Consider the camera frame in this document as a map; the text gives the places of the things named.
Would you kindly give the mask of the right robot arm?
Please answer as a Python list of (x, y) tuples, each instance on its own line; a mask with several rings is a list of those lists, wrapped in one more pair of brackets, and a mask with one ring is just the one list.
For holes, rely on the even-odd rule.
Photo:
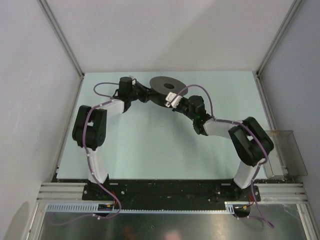
[(247, 197), (248, 186), (274, 149), (273, 141), (258, 121), (253, 117), (232, 121), (210, 116), (205, 110), (203, 98), (198, 95), (185, 98), (170, 92), (165, 100), (168, 108), (192, 120), (193, 129), (198, 135), (217, 136), (232, 141), (240, 164), (233, 178), (235, 185), (230, 188), (230, 194), (237, 201)]

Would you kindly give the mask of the dark perforated cable spool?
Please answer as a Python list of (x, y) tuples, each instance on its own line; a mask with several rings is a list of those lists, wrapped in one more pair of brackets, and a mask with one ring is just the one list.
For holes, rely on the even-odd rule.
[(154, 104), (166, 107), (166, 97), (169, 93), (177, 94), (186, 85), (178, 79), (168, 76), (156, 76), (149, 81), (150, 95), (148, 99)]

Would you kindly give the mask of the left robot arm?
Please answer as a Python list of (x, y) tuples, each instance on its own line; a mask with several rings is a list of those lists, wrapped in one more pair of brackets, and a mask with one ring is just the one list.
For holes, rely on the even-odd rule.
[(81, 105), (72, 130), (72, 139), (85, 150), (89, 168), (88, 180), (96, 183), (93, 194), (100, 200), (107, 199), (111, 193), (111, 188), (104, 184), (109, 174), (98, 159), (98, 148), (103, 145), (107, 136), (107, 120), (125, 113), (132, 102), (138, 100), (146, 103), (156, 94), (152, 88), (128, 76), (120, 78), (113, 95), (96, 91), (96, 88), (103, 84), (96, 84), (93, 91), (101, 97), (106, 97), (107, 101), (95, 106)]

